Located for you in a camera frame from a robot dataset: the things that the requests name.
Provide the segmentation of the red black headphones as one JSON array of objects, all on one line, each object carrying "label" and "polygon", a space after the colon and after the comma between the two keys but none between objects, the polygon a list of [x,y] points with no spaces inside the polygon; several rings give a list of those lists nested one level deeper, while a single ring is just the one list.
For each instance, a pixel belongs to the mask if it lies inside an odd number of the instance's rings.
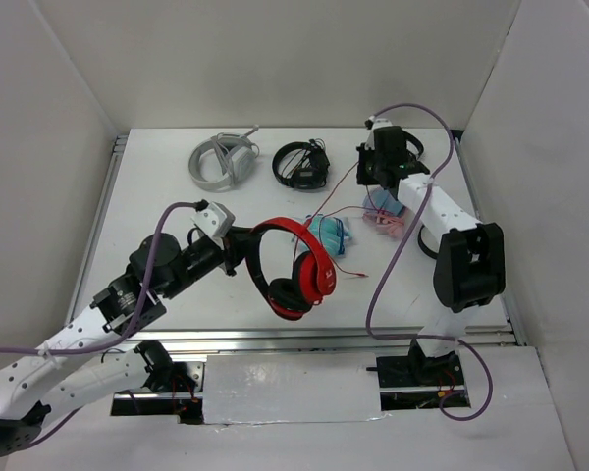
[{"label": "red black headphones", "polygon": [[[265,279],[260,258],[260,242],[269,231],[290,233],[307,247],[295,259],[289,278],[270,283]],[[336,287],[336,271],[328,252],[307,227],[293,219],[276,217],[252,228],[245,263],[261,296],[278,317],[287,321],[300,320]]]}]

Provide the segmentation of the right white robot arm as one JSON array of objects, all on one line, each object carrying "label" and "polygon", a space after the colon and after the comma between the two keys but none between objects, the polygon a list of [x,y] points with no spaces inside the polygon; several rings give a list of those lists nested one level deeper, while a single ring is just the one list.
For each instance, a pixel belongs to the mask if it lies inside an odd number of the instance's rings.
[{"label": "right white robot arm", "polygon": [[386,119],[371,118],[366,126],[370,134],[356,148],[357,183],[385,189],[438,243],[433,288],[445,310],[410,342],[407,354],[410,378],[433,386],[451,374],[456,340],[478,308],[504,291],[504,233],[465,212],[435,183],[412,134]]}]

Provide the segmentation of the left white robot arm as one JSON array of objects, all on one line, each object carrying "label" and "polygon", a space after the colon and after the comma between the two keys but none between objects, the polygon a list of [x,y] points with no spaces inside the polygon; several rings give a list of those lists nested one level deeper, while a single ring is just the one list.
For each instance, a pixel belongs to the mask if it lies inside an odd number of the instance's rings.
[{"label": "left white robot arm", "polygon": [[217,268],[232,275],[257,241],[251,230],[232,227],[180,247],[158,231],[61,331],[37,348],[13,348],[17,360],[0,370],[0,457],[38,445],[45,427],[105,395],[171,386],[181,372],[159,341],[117,346],[162,317],[164,300]]}]

